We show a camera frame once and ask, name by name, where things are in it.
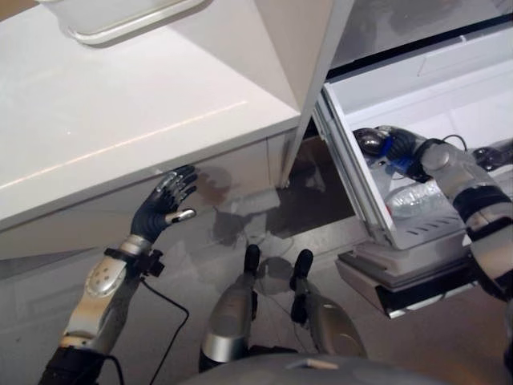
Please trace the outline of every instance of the white countertop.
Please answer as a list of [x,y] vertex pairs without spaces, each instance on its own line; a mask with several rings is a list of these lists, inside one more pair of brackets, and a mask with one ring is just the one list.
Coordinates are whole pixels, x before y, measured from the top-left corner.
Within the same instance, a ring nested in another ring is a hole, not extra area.
[[68,38],[36,6],[0,22],[0,85],[0,229],[283,132],[300,115],[245,0],[105,48]]

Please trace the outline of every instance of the plastic bottle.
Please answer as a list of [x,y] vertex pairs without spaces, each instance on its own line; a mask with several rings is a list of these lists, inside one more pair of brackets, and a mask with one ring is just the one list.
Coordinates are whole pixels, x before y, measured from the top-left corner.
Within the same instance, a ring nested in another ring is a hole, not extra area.
[[386,200],[386,207],[392,217],[410,218],[452,206],[436,182],[430,180],[424,184],[411,184],[393,193]]

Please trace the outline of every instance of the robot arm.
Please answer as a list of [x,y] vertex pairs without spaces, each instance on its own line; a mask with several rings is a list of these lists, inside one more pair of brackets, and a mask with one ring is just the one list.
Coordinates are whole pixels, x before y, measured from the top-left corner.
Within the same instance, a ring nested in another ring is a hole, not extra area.
[[135,213],[127,239],[118,249],[105,251],[87,276],[82,299],[40,384],[95,383],[123,329],[141,277],[158,276],[164,267],[159,262],[162,253],[151,251],[152,244],[169,225],[196,215],[192,209],[176,211],[195,191],[190,187],[194,180],[192,166],[169,172]]
[[[511,300],[513,204],[483,169],[483,165],[492,169],[489,162],[479,162],[482,149],[471,155],[442,140],[393,126],[361,128],[354,135],[365,154],[386,159],[403,175],[422,183],[431,177],[436,180],[467,225],[482,287],[497,298]],[[511,162],[509,152],[506,159],[499,159],[502,164]]]
[[504,301],[513,289],[513,204],[472,155],[450,144],[432,144],[421,156],[467,226],[483,288]]

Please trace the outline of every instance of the robot leg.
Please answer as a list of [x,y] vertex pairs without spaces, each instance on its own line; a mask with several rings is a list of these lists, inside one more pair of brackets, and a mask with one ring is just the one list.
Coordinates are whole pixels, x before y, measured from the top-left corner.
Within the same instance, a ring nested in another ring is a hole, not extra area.
[[312,252],[307,249],[297,257],[290,278],[290,288],[296,292],[292,320],[300,324],[309,321],[312,340],[320,353],[366,357],[362,340],[349,315],[336,302],[310,290],[306,278],[312,261]]
[[200,371],[241,359],[248,353],[251,321],[257,314],[257,293],[253,291],[260,261],[260,249],[250,245],[244,258],[244,272],[217,302],[201,344]]

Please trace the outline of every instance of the white tray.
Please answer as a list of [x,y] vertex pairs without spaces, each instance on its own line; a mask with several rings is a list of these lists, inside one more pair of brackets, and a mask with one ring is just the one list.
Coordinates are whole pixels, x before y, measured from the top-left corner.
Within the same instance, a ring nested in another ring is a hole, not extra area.
[[73,38],[87,45],[96,45],[190,10],[207,0],[37,1],[57,16]]

